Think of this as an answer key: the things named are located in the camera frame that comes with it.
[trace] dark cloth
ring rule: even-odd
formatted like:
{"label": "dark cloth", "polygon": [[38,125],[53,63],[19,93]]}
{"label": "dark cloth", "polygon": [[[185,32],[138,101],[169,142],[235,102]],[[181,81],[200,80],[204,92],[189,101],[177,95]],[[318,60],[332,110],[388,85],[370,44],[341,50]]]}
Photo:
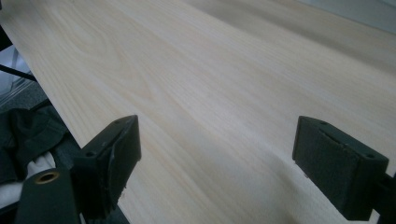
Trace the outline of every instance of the dark cloth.
{"label": "dark cloth", "polygon": [[0,184],[22,181],[27,164],[55,148],[68,130],[53,106],[0,114]]}
{"label": "dark cloth", "polygon": [[74,158],[83,156],[72,134],[66,134],[62,142],[51,151],[56,167],[70,170],[74,165]]}

